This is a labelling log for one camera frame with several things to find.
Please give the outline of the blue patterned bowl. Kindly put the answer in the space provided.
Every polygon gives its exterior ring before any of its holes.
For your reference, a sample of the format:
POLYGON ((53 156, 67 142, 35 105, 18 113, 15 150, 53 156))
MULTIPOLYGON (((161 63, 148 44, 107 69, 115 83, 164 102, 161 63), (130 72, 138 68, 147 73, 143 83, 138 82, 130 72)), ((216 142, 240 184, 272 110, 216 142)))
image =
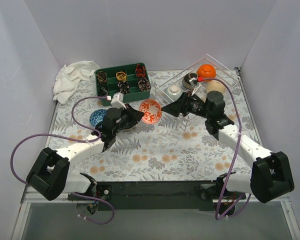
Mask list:
POLYGON ((100 122, 103 121, 107 110, 104 108, 95 110, 89 117, 89 122, 93 127, 96 127, 100 122))

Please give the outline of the white orange floral bowl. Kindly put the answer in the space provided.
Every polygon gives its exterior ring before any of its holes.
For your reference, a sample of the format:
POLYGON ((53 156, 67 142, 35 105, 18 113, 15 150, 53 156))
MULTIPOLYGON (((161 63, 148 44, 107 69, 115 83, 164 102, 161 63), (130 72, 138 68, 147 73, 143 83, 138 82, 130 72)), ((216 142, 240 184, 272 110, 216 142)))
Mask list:
POLYGON ((158 123, 162 117, 161 108, 161 105, 154 99, 144 100, 139 106, 139 111, 144 113, 141 120, 150 125, 158 123))

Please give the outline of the olive brown bowl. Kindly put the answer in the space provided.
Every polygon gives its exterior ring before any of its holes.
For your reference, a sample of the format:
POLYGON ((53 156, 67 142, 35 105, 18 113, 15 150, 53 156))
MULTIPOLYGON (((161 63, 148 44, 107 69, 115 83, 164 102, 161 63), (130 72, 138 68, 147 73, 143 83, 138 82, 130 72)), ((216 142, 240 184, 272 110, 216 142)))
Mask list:
POLYGON ((123 131, 123 132, 129 132, 129 131, 134 130, 135 128, 136 128, 136 125, 134 125, 134 126, 132 126, 132 127, 130 127, 130 128, 127 128, 127 129, 123 129, 122 131, 123 131))

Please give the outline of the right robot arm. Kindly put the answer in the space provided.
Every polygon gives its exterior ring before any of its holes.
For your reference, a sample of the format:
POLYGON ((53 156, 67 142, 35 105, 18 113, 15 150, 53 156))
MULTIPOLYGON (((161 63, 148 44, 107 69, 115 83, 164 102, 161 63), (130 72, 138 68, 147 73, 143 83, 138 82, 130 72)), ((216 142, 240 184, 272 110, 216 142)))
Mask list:
POLYGON ((268 150, 246 135, 225 114, 223 94, 211 91, 205 100, 196 94, 183 92, 174 102, 162 107, 162 111, 178 117, 194 114, 206 119, 205 127, 210 135, 234 150, 251 168, 250 174, 231 172, 220 175, 214 186, 205 189, 206 195, 218 195, 227 199, 234 192, 252 194, 261 203, 292 192, 295 184, 288 156, 268 150))

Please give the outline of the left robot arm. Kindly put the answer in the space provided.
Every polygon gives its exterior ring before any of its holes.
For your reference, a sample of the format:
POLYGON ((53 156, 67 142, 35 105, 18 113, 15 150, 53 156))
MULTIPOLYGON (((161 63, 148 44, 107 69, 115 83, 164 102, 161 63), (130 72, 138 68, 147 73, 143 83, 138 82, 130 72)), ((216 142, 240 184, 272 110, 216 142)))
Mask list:
POLYGON ((96 180, 86 173, 73 174, 69 169, 83 160, 109 149, 116 136, 140 122, 144 112, 128 103, 123 108, 109 108, 95 130, 80 143, 53 150, 43 149, 34 162, 26 182, 47 200, 56 199, 61 193, 79 193, 85 200, 96 196, 96 180))

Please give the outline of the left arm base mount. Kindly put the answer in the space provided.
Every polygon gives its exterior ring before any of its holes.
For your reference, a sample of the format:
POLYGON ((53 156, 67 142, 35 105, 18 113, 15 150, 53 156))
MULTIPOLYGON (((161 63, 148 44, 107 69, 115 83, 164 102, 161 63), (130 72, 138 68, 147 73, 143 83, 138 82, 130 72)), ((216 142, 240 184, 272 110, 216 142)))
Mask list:
MULTIPOLYGON (((101 199, 105 202, 110 202, 112 198, 112 186, 110 184, 97 184, 92 185, 84 193, 79 193, 82 196, 88 196, 93 198, 101 199)), ((80 214, 87 216, 93 216, 97 211, 111 211, 109 204, 99 200, 84 198, 82 196, 74 195, 73 193, 68 194, 68 201, 77 202, 76 209, 80 214)))

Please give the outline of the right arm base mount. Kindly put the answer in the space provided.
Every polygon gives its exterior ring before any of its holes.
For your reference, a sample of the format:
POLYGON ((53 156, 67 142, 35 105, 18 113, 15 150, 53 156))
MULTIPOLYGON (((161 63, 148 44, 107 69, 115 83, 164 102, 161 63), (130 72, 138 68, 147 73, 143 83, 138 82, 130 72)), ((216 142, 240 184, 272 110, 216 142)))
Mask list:
MULTIPOLYGON (((217 211, 217 205, 220 197, 222 187, 218 186, 216 182, 203 183, 199 186, 199 196, 202 200, 216 201, 212 204, 213 209, 217 211)), ((219 207, 218 215, 223 214, 243 193, 224 191, 221 198, 221 204, 219 207)))

